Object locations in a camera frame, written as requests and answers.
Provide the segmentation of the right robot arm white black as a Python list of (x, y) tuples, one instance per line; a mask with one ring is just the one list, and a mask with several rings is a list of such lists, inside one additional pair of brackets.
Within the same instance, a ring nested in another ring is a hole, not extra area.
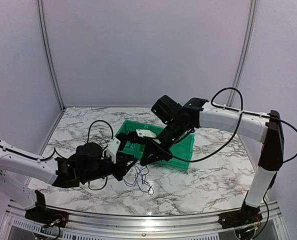
[(180, 105), (167, 95), (160, 97), (151, 111), (166, 125), (157, 135), (147, 130), (138, 130), (137, 135), (145, 139), (140, 164), (146, 166), (173, 158), (173, 147), (185, 132), (199, 128), (218, 129), (242, 135), (262, 143), (262, 150), (254, 179), (236, 220), (247, 224), (256, 215), (270, 184), (284, 160), (284, 136), (277, 111), (269, 114), (246, 112), (242, 109), (216, 106), (202, 98), (191, 98)]

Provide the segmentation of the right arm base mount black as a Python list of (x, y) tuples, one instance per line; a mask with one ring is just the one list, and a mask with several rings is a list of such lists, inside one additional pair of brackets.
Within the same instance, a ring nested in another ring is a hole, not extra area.
[(219, 214), (218, 223), (222, 229), (236, 228), (258, 223), (263, 219), (259, 208), (239, 209)]

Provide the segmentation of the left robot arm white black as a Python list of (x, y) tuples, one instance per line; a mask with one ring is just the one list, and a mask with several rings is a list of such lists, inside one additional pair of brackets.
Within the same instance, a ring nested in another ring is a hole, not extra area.
[(79, 145), (69, 157), (43, 157), (16, 148), (0, 139), (0, 192), (31, 212), (40, 222), (52, 218), (45, 197), (26, 187), (12, 173), (38, 179), (57, 188), (77, 188), (94, 180), (113, 176), (122, 181), (138, 161), (130, 154), (119, 153), (121, 142), (113, 138), (106, 150), (94, 142)]

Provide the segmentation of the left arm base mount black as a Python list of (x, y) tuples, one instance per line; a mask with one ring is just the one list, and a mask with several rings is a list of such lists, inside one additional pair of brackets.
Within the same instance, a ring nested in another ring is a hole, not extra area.
[(44, 210), (32, 208), (25, 211), (24, 217), (28, 220), (47, 225), (48, 227), (51, 226), (51, 223), (59, 220), (59, 222), (54, 223), (54, 226), (64, 228), (67, 224), (69, 213), (49, 208)]

